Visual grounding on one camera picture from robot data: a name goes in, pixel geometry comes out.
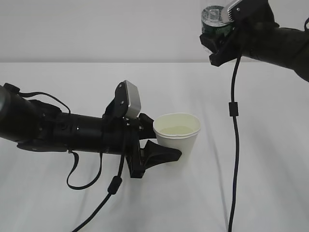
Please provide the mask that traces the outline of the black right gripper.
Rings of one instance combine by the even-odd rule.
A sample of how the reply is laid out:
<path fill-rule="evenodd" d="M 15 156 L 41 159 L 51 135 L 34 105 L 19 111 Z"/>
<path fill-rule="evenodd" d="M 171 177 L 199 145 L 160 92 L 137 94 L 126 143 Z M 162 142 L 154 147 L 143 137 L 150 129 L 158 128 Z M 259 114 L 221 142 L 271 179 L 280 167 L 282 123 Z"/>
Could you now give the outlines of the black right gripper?
<path fill-rule="evenodd" d="M 250 47 L 254 41 L 255 25 L 249 21 L 239 24 L 230 23 L 221 26 L 209 26 L 209 34 L 201 34 L 201 44 L 211 53 L 210 63 L 221 66 L 242 54 L 255 58 L 254 49 Z"/>

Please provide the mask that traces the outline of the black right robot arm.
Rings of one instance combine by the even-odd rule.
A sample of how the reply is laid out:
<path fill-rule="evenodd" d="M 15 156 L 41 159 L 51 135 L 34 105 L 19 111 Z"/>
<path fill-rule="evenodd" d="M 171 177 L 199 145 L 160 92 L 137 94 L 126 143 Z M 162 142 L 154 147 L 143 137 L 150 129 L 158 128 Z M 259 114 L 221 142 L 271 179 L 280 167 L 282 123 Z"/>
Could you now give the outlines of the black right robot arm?
<path fill-rule="evenodd" d="M 210 63 L 219 67 L 239 57 L 273 64 L 309 80 L 309 32 L 281 28 L 274 20 L 255 16 L 231 24 L 227 35 L 201 34 L 201 44 L 210 50 Z"/>

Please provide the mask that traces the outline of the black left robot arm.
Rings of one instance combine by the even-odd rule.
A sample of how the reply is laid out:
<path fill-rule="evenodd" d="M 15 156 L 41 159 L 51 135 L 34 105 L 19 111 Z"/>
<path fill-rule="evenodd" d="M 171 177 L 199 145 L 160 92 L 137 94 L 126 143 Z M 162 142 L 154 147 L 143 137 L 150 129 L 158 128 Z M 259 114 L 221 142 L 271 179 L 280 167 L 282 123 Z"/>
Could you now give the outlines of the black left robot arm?
<path fill-rule="evenodd" d="M 101 117 L 64 113 L 35 96 L 8 83 L 0 88 L 0 136 L 20 149 L 124 155 L 132 178 L 181 157 L 181 151 L 154 143 L 153 120 L 140 111 L 138 88 L 127 80 Z"/>

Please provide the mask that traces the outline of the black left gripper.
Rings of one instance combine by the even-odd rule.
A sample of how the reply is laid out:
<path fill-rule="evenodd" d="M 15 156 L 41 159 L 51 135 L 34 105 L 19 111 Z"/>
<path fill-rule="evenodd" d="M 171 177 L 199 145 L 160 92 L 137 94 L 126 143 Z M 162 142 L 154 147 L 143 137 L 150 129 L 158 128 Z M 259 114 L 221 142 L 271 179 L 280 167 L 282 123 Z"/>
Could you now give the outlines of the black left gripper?
<path fill-rule="evenodd" d="M 131 178 L 141 179 L 154 166 L 178 161 L 182 152 L 150 140 L 140 149 L 140 140 L 155 139 L 154 120 L 144 113 L 137 118 L 102 116 L 102 151 L 123 155 Z"/>

